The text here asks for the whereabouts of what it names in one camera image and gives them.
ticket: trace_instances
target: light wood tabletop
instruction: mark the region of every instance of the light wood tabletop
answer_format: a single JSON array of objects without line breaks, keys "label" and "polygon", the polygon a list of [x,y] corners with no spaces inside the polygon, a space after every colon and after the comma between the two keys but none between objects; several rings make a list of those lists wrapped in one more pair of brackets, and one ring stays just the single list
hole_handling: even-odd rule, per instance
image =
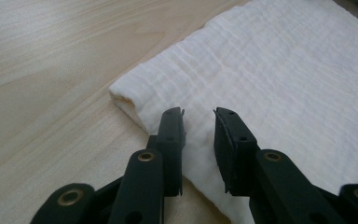
[{"label": "light wood tabletop", "polygon": [[[113,104],[126,71],[247,0],[0,0],[0,223],[29,223],[69,183],[123,175],[147,134]],[[338,1],[358,17],[358,5]],[[185,180],[166,223],[229,223]]]}]

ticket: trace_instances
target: white cloth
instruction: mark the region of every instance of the white cloth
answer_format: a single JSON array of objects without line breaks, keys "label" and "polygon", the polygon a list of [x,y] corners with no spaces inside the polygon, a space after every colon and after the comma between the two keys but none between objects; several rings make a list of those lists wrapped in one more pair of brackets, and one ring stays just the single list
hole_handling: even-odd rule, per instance
[{"label": "white cloth", "polygon": [[110,91],[148,133],[164,110],[186,111],[184,175],[233,223],[253,219],[246,198],[224,193],[213,154],[217,106],[236,111],[261,148],[286,153],[313,184],[338,193],[358,183],[358,20],[333,1],[234,7]]}]

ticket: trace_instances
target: wooden surface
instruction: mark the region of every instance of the wooden surface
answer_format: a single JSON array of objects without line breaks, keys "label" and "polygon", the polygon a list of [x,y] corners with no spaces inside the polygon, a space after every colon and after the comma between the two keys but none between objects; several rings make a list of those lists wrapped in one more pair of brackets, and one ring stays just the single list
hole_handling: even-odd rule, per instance
[{"label": "wooden surface", "polygon": [[[99,189],[147,135],[108,86],[246,0],[0,0],[0,223],[27,223],[51,192]],[[341,4],[358,17],[358,5]],[[185,181],[166,223],[228,223]]]}]

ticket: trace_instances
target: folded white towel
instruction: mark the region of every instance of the folded white towel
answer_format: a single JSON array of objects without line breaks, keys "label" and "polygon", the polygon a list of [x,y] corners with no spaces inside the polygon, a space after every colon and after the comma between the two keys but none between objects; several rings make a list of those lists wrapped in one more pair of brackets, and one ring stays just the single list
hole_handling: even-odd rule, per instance
[{"label": "folded white towel", "polygon": [[234,7],[110,91],[148,133],[164,110],[186,110],[184,175],[233,223],[252,215],[247,199],[224,193],[213,154],[217,106],[236,111],[261,148],[286,153],[313,184],[338,193],[358,182],[358,20],[333,1]]}]

